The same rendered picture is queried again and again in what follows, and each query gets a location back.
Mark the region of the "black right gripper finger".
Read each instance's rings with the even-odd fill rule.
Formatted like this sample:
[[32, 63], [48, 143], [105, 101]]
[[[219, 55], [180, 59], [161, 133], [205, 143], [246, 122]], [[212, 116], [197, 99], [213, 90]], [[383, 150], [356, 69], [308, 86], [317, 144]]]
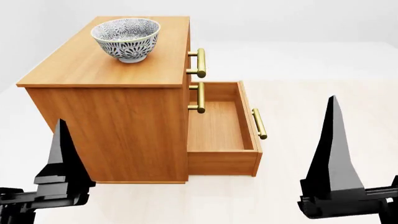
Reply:
[[334, 96], [331, 96], [328, 99], [318, 146], [306, 178], [300, 181], [303, 197], [318, 197], [320, 199], [326, 199], [327, 195], [331, 192], [328, 166], [333, 141], [334, 99]]
[[357, 199], [364, 196], [364, 186], [351, 162], [343, 115], [336, 96], [333, 106], [332, 144], [330, 151], [330, 188], [333, 198]]

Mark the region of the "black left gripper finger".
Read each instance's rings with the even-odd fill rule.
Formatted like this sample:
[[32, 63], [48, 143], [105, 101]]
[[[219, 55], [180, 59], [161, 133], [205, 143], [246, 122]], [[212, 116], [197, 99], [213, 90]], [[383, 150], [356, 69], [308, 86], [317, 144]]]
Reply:
[[62, 121], [62, 159], [68, 182], [68, 194], [88, 192], [96, 186], [90, 179], [72, 140], [66, 121]]
[[67, 143], [68, 128], [63, 119], [59, 119], [55, 126], [49, 158], [44, 168], [36, 175], [34, 184], [52, 184], [65, 182], [65, 159], [63, 148]]

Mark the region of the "wooden three-drawer cabinet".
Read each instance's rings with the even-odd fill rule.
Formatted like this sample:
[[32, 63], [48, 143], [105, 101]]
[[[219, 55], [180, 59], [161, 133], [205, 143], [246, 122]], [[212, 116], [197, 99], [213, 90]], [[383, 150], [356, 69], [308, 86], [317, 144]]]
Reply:
[[92, 38], [99, 16], [17, 82], [51, 128], [66, 121], [92, 180], [188, 180], [190, 19], [154, 16], [161, 30], [139, 63], [122, 63]]

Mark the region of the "blue white patterned bowl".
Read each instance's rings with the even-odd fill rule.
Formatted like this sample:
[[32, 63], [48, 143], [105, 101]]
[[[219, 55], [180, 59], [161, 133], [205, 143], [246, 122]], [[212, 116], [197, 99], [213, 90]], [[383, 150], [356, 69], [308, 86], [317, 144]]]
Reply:
[[137, 63], [153, 51], [160, 29], [154, 20], [122, 18], [95, 26], [91, 36], [108, 55], [122, 63]]

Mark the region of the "open wooden drawer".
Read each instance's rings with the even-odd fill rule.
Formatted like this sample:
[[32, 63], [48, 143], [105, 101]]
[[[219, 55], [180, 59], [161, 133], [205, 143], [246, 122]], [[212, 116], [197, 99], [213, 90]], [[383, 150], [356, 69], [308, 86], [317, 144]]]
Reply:
[[243, 83], [204, 84], [205, 113], [188, 115], [188, 174], [255, 177], [262, 139]]

